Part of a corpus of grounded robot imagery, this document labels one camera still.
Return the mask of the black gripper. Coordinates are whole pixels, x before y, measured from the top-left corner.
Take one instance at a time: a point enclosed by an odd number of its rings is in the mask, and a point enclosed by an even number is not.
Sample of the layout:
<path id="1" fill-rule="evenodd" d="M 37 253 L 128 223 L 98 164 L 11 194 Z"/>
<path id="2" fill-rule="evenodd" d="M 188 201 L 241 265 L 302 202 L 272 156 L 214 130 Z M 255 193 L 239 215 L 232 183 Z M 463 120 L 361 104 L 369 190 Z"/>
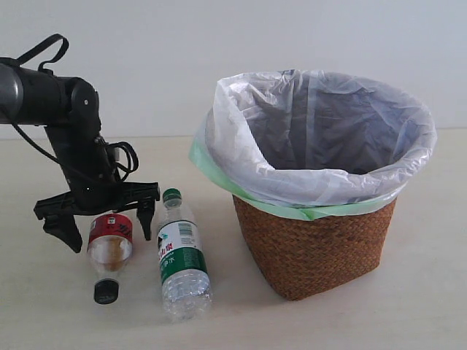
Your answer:
<path id="1" fill-rule="evenodd" d="M 144 239 L 150 241 L 160 190 L 157 182 L 126 181 L 139 167 L 134 148 L 126 141 L 110 144 L 99 133 L 89 136 L 70 126 L 47 126 L 45 131 L 69 191 L 36 202 L 34 213 L 45 219 L 44 232 L 79 253 L 82 236 L 73 215 L 137 208 Z"/>

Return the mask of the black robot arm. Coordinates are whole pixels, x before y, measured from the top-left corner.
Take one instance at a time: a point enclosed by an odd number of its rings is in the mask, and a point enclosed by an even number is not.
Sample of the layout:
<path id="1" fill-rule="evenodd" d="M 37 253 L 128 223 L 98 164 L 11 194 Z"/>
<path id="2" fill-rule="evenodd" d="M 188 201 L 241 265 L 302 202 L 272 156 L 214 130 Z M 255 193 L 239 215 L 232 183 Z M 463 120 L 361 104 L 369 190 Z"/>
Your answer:
<path id="1" fill-rule="evenodd" d="M 145 239 L 152 238 L 159 185 L 127 182 L 139 159 L 128 142 L 108 143 L 101 136 L 99 95 L 90 83 L 2 58 L 1 123 L 57 163 L 69 186 L 68 192 L 36 202 L 34 213 L 45 222 L 44 232 L 78 253 L 82 236 L 76 216 L 135 209 Z"/>

